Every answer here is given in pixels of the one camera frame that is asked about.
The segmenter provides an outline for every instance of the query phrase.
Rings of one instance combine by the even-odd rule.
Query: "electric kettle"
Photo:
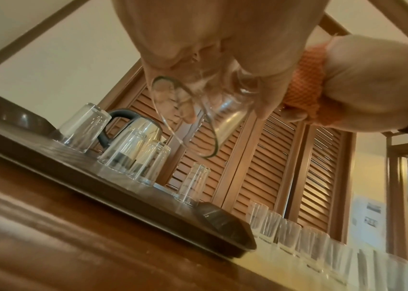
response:
[[[127,118],[130,119],[130,121],[122,128],[116,135],[110,139],[108,135],[106,134],[106,127],[103,129],[103,131],[100,133],[98,136],[98,141],[102,145],[104,149],[109,147],[111,145],[111,142],[119,135],[124,130],[127,131],[132,131],[132,130],[138,130],[139,132],[143,133],[146,136],[146,140],[144,145],[148,144],[149,141],[152,140],[161,140],[162,137],[162,128],[161,126],[151,118],[144,117],[132,110],[127,110],[127,109],[117,109],[113,110],[111,112],[108,112],[109,115],[111,115],[111,121],[110,123],[116,118]]]

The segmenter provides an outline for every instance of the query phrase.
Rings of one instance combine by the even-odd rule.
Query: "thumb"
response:
[[[284,99],[290,81],[292,79],[294,67],[279,74],[267,77],[259,77],[258,87],[260,97],[255,102],[255,113],[260,119],[267,119]]]

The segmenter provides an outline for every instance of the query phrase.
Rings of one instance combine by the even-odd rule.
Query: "dark brown tray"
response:
[[[249,225],[213,204],[191,208],[93,157],[1,120],[0,156],[219,255],[241,257],[256,249]]]

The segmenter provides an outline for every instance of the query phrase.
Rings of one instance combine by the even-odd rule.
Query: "kettle handle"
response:
[[[108,122],[108,124],[105,126],[105,128],[102,130],[100,135],[98,136],[98,141],[100,142],[101,146],[105,149],[109,147],[109,137],[106,134],[106,127],[116,118],[116,117],[121,117],[121,118],[127,118],[130,119],[130,121],[127,123],[129,124],[130,122],[134,121],[140,115],[136,113],[135,111],[128,110],[128,109],[116,109],[111,112],[108,112],[109,115],[111,115],[111,120]]]

